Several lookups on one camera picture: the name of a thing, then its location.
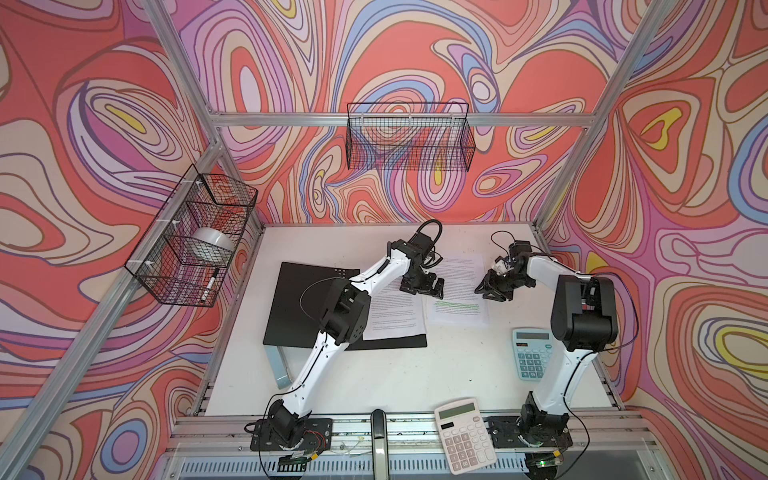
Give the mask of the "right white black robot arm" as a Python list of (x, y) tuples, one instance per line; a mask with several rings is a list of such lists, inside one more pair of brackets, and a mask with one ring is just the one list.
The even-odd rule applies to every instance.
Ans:
[(518, 437), (529, 446), (565, 433), (571, 399), (584, 372), (619, 334), (613, 282), (567, 267), (535, 251), (528, 241), (510, 244), (507, 255), (496, 259), (474, 292), (505, 302), (519, 288), (541, 285), (554, 292), (550, 330), (557, 346), (516, 421)]

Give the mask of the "blue clip folder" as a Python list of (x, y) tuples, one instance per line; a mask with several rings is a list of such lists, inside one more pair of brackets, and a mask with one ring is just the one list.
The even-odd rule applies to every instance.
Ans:
[[(292, 262), (281, 264), (263, 339), (265, 345), (310, 348), (319, 332), (319, 320), (332, 281), (351, 278), (358, 269), (323, 267)], [(428, 346), (426, 333), (413, 337), (365, 341), (351, 351), (415, 349)]]

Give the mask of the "printed paper sheet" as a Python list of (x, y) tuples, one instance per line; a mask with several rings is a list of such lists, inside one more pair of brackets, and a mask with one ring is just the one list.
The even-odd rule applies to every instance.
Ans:
[(480, 255), (463, 255), (444, 259), (434, 272), (444, 280), (445, 301), (474, 302), (480, 298), (475, 292), (486, 273)]
[(396, 283), (371, 299), (365, 341), (413, 337), (426, 333), (424, 302), (418, 295), (399, 290)]

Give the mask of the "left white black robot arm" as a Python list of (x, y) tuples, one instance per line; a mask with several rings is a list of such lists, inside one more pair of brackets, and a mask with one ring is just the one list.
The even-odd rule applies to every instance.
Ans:
[(444, 280), (432, 271), (442, 261), (436, 250), (440, 237), (418, 229), (408, 240), (389, 242), (385, 255), (362, 273), (332, 279), (308, 359), (288, 389), (273, 395), (265, 408), (263, 427), (285, 447), (294, 448), (303, 441), (313, 390), (334, 357), (363, 336), (374, 296), (398, 280), (404, 293), (443, 297)]

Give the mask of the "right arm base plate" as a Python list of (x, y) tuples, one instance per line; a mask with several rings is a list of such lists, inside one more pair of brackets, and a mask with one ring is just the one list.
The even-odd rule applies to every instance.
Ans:
[(559, 449), (573, 445), (567, 427), (569, 415), (491, 416), (487, 419), (492, 444), (497, 449)]

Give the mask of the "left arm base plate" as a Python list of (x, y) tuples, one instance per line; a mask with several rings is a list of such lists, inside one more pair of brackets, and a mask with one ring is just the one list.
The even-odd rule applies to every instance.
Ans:
[(257, 420), (248, 423), (244, 430), (251, 435), (252, 452), (322, 453), (332, 446), (333, 426), (331, 418), (309, 418), (300, 421), (283, 437), (273, 421)]

